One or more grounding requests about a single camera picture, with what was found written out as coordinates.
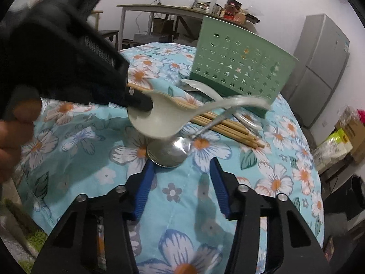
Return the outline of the person's left hand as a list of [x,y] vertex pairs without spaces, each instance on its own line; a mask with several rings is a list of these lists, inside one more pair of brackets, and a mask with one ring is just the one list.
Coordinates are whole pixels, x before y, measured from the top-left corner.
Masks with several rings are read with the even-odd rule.
[[29,99],[17,104],[14,119],[1,120],[0,178],[1,184],[13,174],[21,158],[21,147],[33,139],[33,122],[40,116],[42,101]]

